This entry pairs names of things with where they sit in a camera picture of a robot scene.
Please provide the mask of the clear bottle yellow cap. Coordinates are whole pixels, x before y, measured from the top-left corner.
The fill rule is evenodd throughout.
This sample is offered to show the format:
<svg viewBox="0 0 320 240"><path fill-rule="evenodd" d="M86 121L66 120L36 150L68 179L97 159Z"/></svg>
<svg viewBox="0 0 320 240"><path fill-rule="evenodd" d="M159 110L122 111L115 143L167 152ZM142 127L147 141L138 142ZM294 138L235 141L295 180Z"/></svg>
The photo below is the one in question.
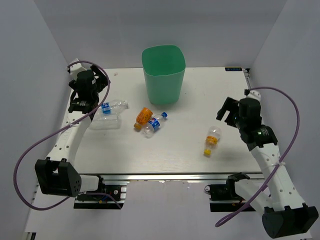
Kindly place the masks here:
<svg viewBox="0 0 320 240"><path fill-rule="evenodd" d="M207 132L206 139L204 142L203 154L210 157L212 151L217 147L218 142L222 137L222 131L216 126L211 126Z"/></svg>

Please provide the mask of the clear bottle blue label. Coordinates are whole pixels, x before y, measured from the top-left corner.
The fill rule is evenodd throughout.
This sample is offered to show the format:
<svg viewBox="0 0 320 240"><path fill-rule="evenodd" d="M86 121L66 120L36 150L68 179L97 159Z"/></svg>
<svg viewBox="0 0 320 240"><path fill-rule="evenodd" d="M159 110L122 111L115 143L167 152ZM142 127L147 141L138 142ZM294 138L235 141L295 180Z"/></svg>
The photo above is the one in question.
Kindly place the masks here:
<svg viewBox="0 0 320 240"><path fill-rule="evenodd" d="M119 99L104 102L101 105L101 111L105 115L118 115L128 108L128 102L126 100Z"/></svg>

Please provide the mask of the large clear crushed bottle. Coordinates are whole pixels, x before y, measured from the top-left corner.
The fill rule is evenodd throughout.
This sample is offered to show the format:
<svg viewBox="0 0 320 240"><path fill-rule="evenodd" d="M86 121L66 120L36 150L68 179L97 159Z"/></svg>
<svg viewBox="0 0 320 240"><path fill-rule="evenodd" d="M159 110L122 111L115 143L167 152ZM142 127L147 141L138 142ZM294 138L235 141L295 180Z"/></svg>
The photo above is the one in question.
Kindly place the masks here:
<svg viewBox="0 0 320 240"><path fill-rule="evenodd" d="M121 127L122 118L120 114L96 114L89 126L89 129L100 130L116 130Z"/></svg>

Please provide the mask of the orange plastic bottle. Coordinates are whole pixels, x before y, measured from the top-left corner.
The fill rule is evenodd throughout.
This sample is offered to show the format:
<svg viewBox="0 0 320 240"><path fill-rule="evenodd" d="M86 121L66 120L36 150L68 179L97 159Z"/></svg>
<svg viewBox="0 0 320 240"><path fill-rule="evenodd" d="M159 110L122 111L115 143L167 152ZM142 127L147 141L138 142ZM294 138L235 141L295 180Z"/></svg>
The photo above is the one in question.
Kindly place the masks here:
<svg viewBox="0 0 320 240"><path fill-rule="evenodd" d="M152 116L153 112L149 108L143 107L136 117L136 122L133 125L134 129L136 131L140 131L148 123Z"/></svg>

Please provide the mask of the pepsi bottle blue cap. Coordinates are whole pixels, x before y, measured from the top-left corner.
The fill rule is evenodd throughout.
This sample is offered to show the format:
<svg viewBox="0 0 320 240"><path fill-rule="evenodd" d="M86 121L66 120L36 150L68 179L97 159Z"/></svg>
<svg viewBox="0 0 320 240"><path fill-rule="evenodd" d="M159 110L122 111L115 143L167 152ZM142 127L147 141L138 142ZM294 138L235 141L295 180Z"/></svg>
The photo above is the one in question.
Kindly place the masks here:
<svg viewBox="0 0 320 240"><path fill-rule="evenodd" d="M168 114L166 112L152 116L143 130L144 136L146 138L151 138L160 128L163 127L167 117Z"/></svg>

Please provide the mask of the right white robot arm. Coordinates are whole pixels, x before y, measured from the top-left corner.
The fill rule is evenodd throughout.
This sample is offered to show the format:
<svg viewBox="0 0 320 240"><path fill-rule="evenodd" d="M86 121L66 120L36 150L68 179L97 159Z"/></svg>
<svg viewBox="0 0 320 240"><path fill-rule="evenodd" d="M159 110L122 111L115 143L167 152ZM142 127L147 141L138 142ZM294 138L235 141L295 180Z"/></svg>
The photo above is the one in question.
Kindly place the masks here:
<svg viewBox="0 0 320 240"><path fill-rule="evenodd" d="M245 174L233 174L228 178L226 195L233 200L243 198L259 213L264 230L272 239L306 233L318 219L318 210L308 206L295 188L272 128L262 123L260 102L249 97L227 97L217 112L217 120L226 112L226 124L239 130L265 177L265 184L258 188Z"/></svg>

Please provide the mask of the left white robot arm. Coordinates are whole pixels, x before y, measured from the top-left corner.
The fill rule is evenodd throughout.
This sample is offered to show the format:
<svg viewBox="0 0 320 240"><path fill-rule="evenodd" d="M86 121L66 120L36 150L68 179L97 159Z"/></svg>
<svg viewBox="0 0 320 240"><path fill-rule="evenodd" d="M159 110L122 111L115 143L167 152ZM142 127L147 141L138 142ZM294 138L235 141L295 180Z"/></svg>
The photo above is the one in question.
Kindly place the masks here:
<svg viewBox="0 0 320 240"><path fill-rule="evenodd" d="M40 189L45 195L76 197L88 192L94 199L105 196L106 187L98 176L79 174L74 167L85 131L92 123L99 104L99 93L108 85L108 77L94 64L89 69L76 63L69 68L73 90L66 115L65 129L45 159L35 163Z"/></svg>

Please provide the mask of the green plastic bin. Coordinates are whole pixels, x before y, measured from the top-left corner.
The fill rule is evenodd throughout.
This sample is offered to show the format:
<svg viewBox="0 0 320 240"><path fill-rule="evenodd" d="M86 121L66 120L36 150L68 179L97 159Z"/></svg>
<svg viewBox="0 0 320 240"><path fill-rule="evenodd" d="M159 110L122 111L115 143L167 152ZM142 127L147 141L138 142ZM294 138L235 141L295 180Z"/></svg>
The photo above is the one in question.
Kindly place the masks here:
<svg viewBox="0 0 320 240"><path fill-rule="evenodd" d="M167 105L179 100L186 70L186 61L176 45L146 48L141 55L142 68L149 101Z"/></svg>

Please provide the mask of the blue sticker right corner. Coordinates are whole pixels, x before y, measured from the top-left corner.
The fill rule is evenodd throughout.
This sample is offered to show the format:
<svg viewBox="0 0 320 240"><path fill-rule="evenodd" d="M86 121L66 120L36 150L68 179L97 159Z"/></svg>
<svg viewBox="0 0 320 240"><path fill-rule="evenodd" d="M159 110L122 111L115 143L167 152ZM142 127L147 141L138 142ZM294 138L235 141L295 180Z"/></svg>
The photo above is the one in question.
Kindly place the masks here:
<svg viewBox="0 0 320 240"><path fill-rule="evenodd" d="M241 67L225 67L226 72L242 72L243 69Z"/></svg>

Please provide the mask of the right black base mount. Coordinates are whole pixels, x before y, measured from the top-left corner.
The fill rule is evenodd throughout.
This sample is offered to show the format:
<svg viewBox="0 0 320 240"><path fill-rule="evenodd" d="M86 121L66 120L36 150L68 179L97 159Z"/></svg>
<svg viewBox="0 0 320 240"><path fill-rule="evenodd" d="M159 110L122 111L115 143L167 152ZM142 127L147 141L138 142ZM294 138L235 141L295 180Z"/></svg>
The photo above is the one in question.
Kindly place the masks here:
<svg viewBox="0 0 320 240"><path fill-rule="evenodd" d="M212 213L233 213L246 203L243 198L232 196L226 184L208 184L204 192L209 195Z"/></svg>

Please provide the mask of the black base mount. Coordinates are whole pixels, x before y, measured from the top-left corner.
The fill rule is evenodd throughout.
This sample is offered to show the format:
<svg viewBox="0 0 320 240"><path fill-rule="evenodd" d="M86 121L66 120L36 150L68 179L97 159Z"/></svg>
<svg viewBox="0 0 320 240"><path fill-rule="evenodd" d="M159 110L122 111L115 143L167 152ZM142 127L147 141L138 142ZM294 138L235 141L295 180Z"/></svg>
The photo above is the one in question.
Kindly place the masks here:
<svg viewBox="0 0 320 240"><path fill-rule="evenodd" d="M120 210L126 199L127 183L100 182L98 190L78 195L74 209L82 210Z"/></svg>
<svg viewBox="0 0 320 240"><path fill-rule="evenodd" d="M204 192L209 195L212 213L233 213L246 203L243 198L232 196L226 184L208 184Z"/></svg>

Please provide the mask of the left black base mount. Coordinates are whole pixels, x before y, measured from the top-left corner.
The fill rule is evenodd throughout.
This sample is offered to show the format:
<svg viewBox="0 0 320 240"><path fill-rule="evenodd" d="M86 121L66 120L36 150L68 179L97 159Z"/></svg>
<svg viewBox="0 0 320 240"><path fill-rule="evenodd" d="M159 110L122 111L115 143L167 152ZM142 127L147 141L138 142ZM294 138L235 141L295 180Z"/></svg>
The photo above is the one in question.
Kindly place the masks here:
<svg viewBox="0 0 320 240"><path fill-rule="evenodd" d="M120 210L126 199L127 183L100 182L98 190L78 195L74 209L82 210Z"/></svg>

